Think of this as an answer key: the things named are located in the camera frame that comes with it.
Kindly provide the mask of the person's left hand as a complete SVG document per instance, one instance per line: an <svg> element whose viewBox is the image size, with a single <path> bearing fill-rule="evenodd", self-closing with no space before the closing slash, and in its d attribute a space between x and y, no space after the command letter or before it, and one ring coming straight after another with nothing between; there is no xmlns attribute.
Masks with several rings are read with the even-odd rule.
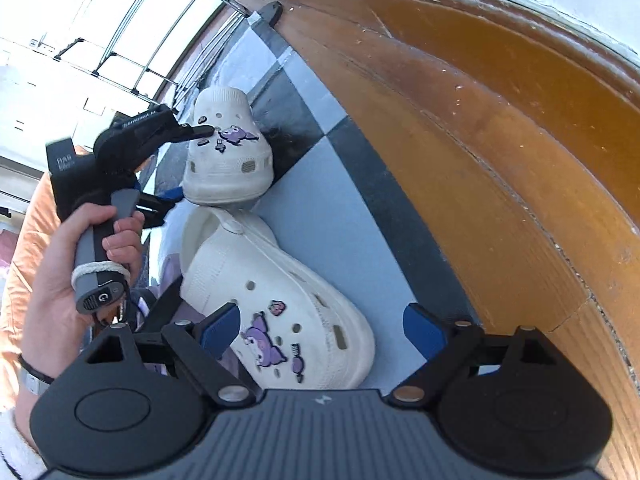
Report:
<svg viewBox="0 0 640 480"><path fill-rule="evenodd" d="M90 226L111 223L114 234L102 240L107 258L121 264L134 281L142 266L144 217L139 211L117 220L116 208L85 204L56 230L44 253L32 286L26 313L21 352L38 372L58 377L77 358L90 316L76 309L72 273L78 240Z"/></svg>

